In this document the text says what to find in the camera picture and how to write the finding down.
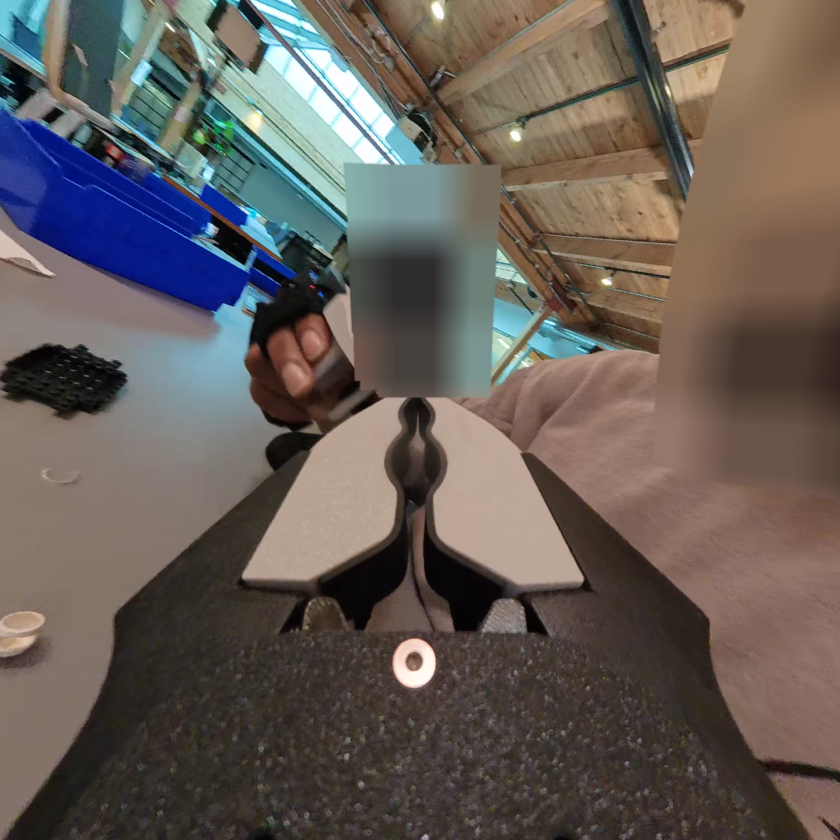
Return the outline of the white toy helmet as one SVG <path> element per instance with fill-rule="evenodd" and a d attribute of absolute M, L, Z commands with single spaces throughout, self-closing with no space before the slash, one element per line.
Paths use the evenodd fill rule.
<path fill-rule="evenodd" d="M 20 611 L 1 618 L 1 659 L 26 653 L 39 640 L 46 624 L 40 612 Z"/>

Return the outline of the black brick chassis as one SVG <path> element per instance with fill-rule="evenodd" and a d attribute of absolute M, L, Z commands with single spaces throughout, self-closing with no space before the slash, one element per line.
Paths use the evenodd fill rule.
<path fill-rule="evenodd" d="M 1 374 L 3 396 L 47 406 L 63 418 L 99 413 L 128 380 L 120 361 L 103 359 L 82 344 L 42 344 L 6 361 Z"/>

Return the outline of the beige hoodie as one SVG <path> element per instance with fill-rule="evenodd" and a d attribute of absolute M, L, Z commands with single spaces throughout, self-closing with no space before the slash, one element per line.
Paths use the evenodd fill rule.
<path fill-rule="evenodd" d="M 838 770 L 838 499 L 656 462 L 559 477 L 708 616 L 718 682 L 751 750 Z"/>

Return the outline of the studio light panel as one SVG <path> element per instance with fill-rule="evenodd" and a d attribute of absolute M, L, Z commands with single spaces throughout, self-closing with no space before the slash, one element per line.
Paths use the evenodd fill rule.
<path fill-rule="evenodd" d="M 206 19 L 214 42 L 237 68 L 256 74 L 270 47 L 267 26 L 250 1 L 217 1 Z"/>

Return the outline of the black cloth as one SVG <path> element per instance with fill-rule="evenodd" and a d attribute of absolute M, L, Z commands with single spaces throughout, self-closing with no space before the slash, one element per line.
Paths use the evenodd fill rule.
<path fill-rule="evenodd" d="M 266 446 L 266 462 L 272 470 L 278 470 L 299 453 L 308 452 L 321 437 L 300 430 L 280 434 Z"/>

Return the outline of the torn white paper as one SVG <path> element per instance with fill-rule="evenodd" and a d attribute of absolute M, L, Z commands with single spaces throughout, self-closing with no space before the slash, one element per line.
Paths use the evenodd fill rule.
<path fill-rule="evenodd" d="M 21 246 L 14 238 L 1 230 L 1 261 L 29 271 L 41 277 L 54 277 L 55 273 L 44 266 L 36 257 L 33 257 L 26 248 Z"/>

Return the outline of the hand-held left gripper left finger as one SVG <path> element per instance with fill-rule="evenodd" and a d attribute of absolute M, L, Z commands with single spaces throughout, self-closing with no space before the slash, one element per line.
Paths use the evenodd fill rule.
<path fill-rule="evenodd" d="M 398 468 L 412 400 L 386 398 L 323 436 L 301 462 L 247 562 L 250 589 L 339 604 L 357 628 L 406 577 L 406 493 Z"/>

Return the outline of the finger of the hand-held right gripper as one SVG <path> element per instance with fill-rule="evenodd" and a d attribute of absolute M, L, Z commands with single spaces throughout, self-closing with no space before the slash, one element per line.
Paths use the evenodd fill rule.
<path fill-rule="evenodd" d="M 311 416 L 319 430 L 332 430 L 381 398 L 357 381 L 351 295 L 333 297 L 323 317 L 332 338 L 329 351 L 314 368 Z"/>

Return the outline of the large blue plastic bin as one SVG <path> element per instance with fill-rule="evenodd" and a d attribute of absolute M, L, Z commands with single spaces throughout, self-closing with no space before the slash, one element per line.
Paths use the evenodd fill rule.
<path fill-rule="evenodd" d="M 1 118 L 1 202 L 27 235 L 81 262 L 193 306 L 233 306 L 241 264 L 202 245 L 209 213 L 154 192 L 31 120 Z"/>

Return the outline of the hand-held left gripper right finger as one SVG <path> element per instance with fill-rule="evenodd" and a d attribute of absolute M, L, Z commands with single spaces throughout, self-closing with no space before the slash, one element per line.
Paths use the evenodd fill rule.
<path fill-rule="evenodd" d="M 585 575 L 521 450 L 499 429 L 443 397 L 423 400 L 437 475 L 425 501 L 424 573 L 458 631 L 493 604 L 576 592 Z"/>

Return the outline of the person's right forearm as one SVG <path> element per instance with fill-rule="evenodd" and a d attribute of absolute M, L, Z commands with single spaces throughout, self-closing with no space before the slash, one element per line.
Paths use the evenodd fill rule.
<path fill-rule="evenodd" d="M 659 356 L 603 351 L 543 361 L 488 397 L 455 403 L 488 421 L 559 476 L 651 469 Z"/>

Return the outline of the dark printed box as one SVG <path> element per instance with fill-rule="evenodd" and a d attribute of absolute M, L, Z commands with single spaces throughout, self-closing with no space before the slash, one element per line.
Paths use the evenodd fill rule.
<path fill-rule="evenodd" d="M 155 173 L 155 166 L 140 152 L 103 134 L 98 142 L 98 159 L 114 171 L 141 184 L 148 175 Z"/>

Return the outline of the white ceiling box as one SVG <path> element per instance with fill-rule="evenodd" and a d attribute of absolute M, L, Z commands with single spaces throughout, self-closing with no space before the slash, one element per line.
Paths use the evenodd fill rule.
<path fill-rule="evenodd" d="M 427 114 L 416 108 L 409 109 L 396 122 L 385 141 L 404 165 L 434 165 L 437 133 Z"/>

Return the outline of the person's right hand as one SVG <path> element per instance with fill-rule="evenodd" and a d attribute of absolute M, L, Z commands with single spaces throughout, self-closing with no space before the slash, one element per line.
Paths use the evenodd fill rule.
<path fill-rule="evenodd" d="M 315 313 L 273 331 L 264 345 L 250 339 L 245 355 L 249 393 L 269 423 L 296 430 L 312 422 L 314 368 L 331 344 L 325 318 Z"/>

